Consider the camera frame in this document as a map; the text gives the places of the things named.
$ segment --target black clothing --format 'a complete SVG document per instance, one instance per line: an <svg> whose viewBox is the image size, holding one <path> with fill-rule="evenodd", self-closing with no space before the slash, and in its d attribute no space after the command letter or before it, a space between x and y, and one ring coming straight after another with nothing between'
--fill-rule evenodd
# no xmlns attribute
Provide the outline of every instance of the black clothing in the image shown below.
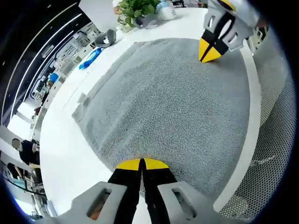
<svg viewBox="0 0 299 224"><path fill-rule="evenodd" d="M14 179L18 179L18 172L16 171L16 169L14 168L14 164L12 163L8 163L7 165L8 170L11 172L11 174L13 175ZM24 178L24 176L28 175L28 172L26 170L23 170L22 168L18 167L20 173L22 174L22 176L20 176L21 178Z"/></svg>
<svg viewBox="0 0 299 224"><path fill-rule="evenodd" d="M43 99L42 99L42 104L41 104L41 105L43 105L43 104L44 104L44 102L46 101L46 99L47 99L48 95L49 95L49 93L48 93L48 92L47 92L47 93L45 93L45 95L44 95L44 97L43 97Z"/></svg>
<svg viewBox="0 0 299 224"><path fill-rule="evenodd" d="M40 165L39 152L33 152L33 142L24 140L22 143L23 151L19 152L21 160L29 165L30 163Z"/></svg>

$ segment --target gray cloth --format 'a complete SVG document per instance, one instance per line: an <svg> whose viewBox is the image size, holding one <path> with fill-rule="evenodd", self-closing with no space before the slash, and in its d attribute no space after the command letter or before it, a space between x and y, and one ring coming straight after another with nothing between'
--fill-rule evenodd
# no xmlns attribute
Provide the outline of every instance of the gray cloth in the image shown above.
<svg viewBox="0 0 299 224"><path fill-rule="evenodd" d="M201 63L198 48L193 39L134 43L73 117L111 170L134 158L161 160L178 181L216 199L243 147L249 85L240 51Z"/></svg>

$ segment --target wall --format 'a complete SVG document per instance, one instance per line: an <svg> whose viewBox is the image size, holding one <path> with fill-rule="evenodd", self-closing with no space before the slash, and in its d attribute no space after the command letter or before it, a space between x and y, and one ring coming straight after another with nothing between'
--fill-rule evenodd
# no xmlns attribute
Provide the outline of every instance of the wall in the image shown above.
<svg viewBox="0 0 299 224"><path fill-rule="evenodd" d="M25 164L22 160L21 160L21 161L16 160L16 159L14 159L14 158L8 156L8 155L5 154L4 152L1 153L1 158L0 158L0 160L1 160L2 162L4 162L5 165L7 165L8 163L12 163L12 164L14 164L14 165L16 165L16 166L18 166L18 167L20 167L20 168L22 168L22 169L27 170L27 171L30 171L30 170L31 170L30 167L29 167L27 164Z"/></svg>
<svg viewBox="0 0 299 224"><path fill-rule="evenodd" d="M7 128L9 131L15 133L22 139L31 140L31 130L30 130L31 123L28 123L27 121L24 121L22 118L20 118L17 115L14 115L12 119L10 120Z"/></svg>
<svg viewBox="0 0 299 224"><path fill-rule="evenodd" d="M5 181L12 196L22 202L33 205L31 194Z"/></svg>
<svg viewBox="0 0 299 224"><path fill-rule="evenodd" d="M14 138L23 140L16 134L9 131L6 127L4 127L4 126L0 127L0 149L1 149L1 151L3 153L5 153L6 155L10 156L11 158L13 158L14 160L17 160L17 161L23 163L23 161L20 159L19 152L11 146L11 142Z"/></svg>
<svg viewBox="0 0 299 224"><path fill-rule="evenodd" d="M35 114L34 109L39 107L39 103L28 97L25 102L21 103L18 112L31 120L32 115Z"/></svg>
<svg viewBox="0 0 299 224"><path fill-rule="evenodd" d="M70 44L77 45L75 38L71 38L55 55L57 58L69 47Z"/></svg>
<svg viewBox="0 0 299 224"><path fill-rule="evenodd" d="M102 33L109 29L116 30L119 25L112 0L81 0L79 7Z"/></svg>
<svg viewBox="0 0 299 224"><path fill-rule="evenodd" d="M22 202L18 199L15 199L19 207L25 212L27 215L32 215L32 211L35 209L34 205Z"/></svg>
<svg viewBox="0 0 299 224"><path fill-rule="evenodd" d="M88 23L86 26L82 27L80 30L83 32L83 33L86 33L87 30L90 28L90 26L93 25L93 22L90 22Z"/></svg>

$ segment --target potted plant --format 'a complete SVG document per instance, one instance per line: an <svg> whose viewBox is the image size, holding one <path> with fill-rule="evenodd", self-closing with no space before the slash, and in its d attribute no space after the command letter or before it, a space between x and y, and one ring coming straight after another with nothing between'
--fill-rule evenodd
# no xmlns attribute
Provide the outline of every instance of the potted plant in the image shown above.
<svg viewBox="0 0 299 224"><path fill-rule="evenodd" d="M121 14L118 22L122 25L136 27L136 20L153 15L159 0L123 0L119 6Z"/></svg>

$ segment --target metal mesh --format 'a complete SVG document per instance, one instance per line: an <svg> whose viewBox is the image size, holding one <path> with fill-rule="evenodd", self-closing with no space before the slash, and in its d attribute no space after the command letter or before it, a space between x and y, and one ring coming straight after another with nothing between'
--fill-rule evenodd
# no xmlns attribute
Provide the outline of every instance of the metal mesh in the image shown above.
<svg viewBox="0 0 299 224"><path fill-rule="evenodd" d="M277 188L295 136L294 84L287 62L276 47L271 41L265 43L262 53L255 58L262 97L257 144L244 179L220 211L223 216L248 222L257 216Z"/></svg>

